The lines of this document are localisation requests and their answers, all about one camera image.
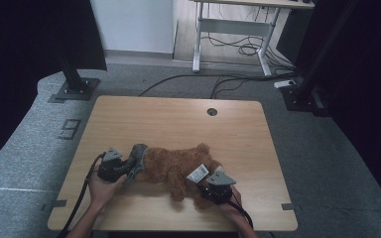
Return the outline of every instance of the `wooden table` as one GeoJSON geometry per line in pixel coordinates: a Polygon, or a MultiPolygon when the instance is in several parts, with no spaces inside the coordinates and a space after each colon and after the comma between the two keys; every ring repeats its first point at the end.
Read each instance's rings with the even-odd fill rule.
{"type": "MultiPolygon", "coordinates": [[[[255,230],[292,231],[298,227],[294,211],[282,208],[291,201],[259,102],[100,96],[58,196],[58,200],[66,200],[66,206],[53,209],[49,228],[64,227],[92,161],[109,147],[127,157],[136,143],[176,150],[201,142],[210,146],[212,156],[236,179],[255,230]],[[208,115],[209,108],[217,115],[208,115]]],[[[88,205],[87,192],[72,225],[88,205]]],[[[166,184],[144,182],[126,185],[116,193],[94,229],[235,230],[216,206],[198,211],[190,197],[172,201],[166,184]]]]}
{"type": "Polygon", "coordinates": [[[282,8],[290,9],[312,9],[315,4],[304,3],[302,0],[290,1],[290,0],[191,0],[193,2],[199,2],[199,14],[196,23],[196,44],[193,50],[193,72],[199,72],[200,63],[200,34],[202,32],[221,33],[221,34],[234,34],[245,36],[257,36],[263,37],[264,43],[261,50],[258,52],[259,62],[262,65],[264,74],[270,76],[271,70],[268,66],[268,60],[266,58],[266,51],[271,41],[272,34],[274,33],[275,25],[277,23],[280,10],[282,8]],[[274,7],[276,11],[274,13],[273,20],[269,23],[257,23],[246,21],[229,21],[222,19],[208,19],[203,18],[202,10],[203,3],[219,3],[219,4],[232,4],[232,5],[250,5],[250,6],[264,6],[274,7]]]}

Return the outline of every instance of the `plush toy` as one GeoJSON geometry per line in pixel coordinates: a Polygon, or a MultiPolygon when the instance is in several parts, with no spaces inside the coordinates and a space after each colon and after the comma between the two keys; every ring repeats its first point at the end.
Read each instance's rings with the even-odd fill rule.
{"type": "Polygon", "coordinates": [[[202,174],[203,178],[199,184],[206,185],[207,177],[216,171],[222,171],[221,163],[209,154],[207,144],[202,143],[195,148],[173,151],[163,148],[146,148],[143,155],[141,162],[143,170],[136,174],[136,180],[151,183],[168,182],[173,200],[182,201],[190,193],[193,195],[194,205],[199,209],[206,209],[213,205],[201,196],[196,183],[187,178],[193,172],[193,174],[201,174],[204,168],[200,166],[204,165],[208,175],[202,174]]]}

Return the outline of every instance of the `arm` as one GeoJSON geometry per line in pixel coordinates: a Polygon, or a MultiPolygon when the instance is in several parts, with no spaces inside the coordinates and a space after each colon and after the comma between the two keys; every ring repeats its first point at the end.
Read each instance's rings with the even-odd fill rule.
{"type": "MultiPolygon", "coordinates": [[[[235,195],[230,198],[230,200],[236,204],[242,204],[241,194],[236,189],[234,185],[231,186],[233,193],[235,195]]],[[[244,238],[259,238],[253,228],[249,225],[249,222],[246,220],[243,214],[241,214],[234,207],[230,206],[227,203],[222,203],[218,205],[221,212],[227,217],[236,227],[239,233],[244,238]]]]}
{"type": "MultiPolygon", "coordinates": [[[[95,166],[94,170],[98,171],[98,165],[95,166]]],[[[101,210],[103,210],[104,206],[109,202],[116,190],[122,186],[125,180],[126,175],[122,176],[117,182],[108,183],[101,180],[97,176],[97,173],[93,173],[88,184],[91,203],[66,238],[89,237],[95,220],[101,210]]]]}

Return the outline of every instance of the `white label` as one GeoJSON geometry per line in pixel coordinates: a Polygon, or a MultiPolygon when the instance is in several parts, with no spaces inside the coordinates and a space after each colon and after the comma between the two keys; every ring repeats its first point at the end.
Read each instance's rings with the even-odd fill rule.
{"type": "Polygon", "coordinates": [[[193,181],[194,183],[200,182],[206,175],[208,175],[208,170],[204,165],[200,165],[196,170],[194,170],[187,179],[193,181]]]}

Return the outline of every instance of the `desk leg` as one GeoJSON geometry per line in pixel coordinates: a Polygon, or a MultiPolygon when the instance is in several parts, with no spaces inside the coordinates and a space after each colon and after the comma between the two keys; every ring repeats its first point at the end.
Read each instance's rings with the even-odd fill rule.
{"type": "Polygon", "coordinates": [[[199,63],[200,63],[200,25],[202,24],[202,10],[203,3],[200,3],[199,6],[199,16],[197,17],[196,22],[196,45],[193,50],[193,72],[199,72],[199,63]]]}
{"type": "Polygon", "coordinates": [[[281,8],[275,9],[274,20],[271,22],[271,25],[268,29],[267,36],[264,38],[264,43],[262,44],[262,49],[258,52],[259,61],[261,62],[262,69],[264,69],[265,76],[271,76],[271,70],[268,66],[268,60],[265,56],[265,53],[268,50],[269,43],[271,41],[272,34],[274,33],[275,25],[277,23],[278,15],[280,15],[281,8]]]}

